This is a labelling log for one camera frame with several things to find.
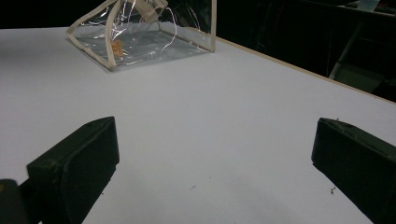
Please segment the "tabletop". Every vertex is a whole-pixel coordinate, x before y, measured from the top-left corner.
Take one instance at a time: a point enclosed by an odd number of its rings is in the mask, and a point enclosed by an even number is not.
[[[396,145],[396,104],[222,40],[109,72],[65,30],[0,30],[0,178],[114,116],[120,164],[84,223],[371,223],[312,165],[317,122]]]

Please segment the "plastic bag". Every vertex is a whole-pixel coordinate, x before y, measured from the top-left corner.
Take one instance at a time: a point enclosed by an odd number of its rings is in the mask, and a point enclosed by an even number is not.
[[[109,69],[214,52],[216,0],[168,1],[106,0],[66,35]]]

